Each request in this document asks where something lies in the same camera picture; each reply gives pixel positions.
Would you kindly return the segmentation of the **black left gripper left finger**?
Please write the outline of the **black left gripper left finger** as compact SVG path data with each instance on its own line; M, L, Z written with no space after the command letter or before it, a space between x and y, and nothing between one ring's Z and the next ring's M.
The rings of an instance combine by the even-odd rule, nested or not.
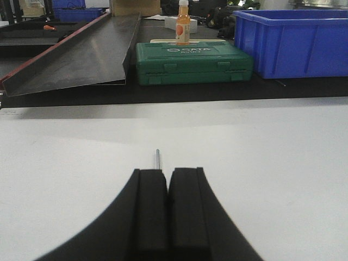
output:
M161 170L133 171L91 224L40 260L167 260L167 188Z

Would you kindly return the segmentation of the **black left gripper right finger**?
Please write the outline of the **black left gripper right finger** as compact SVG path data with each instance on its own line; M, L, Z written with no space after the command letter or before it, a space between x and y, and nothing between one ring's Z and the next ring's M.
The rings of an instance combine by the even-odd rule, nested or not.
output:
M174 260L262 259L220 204L203 168L176 168L169 199Z

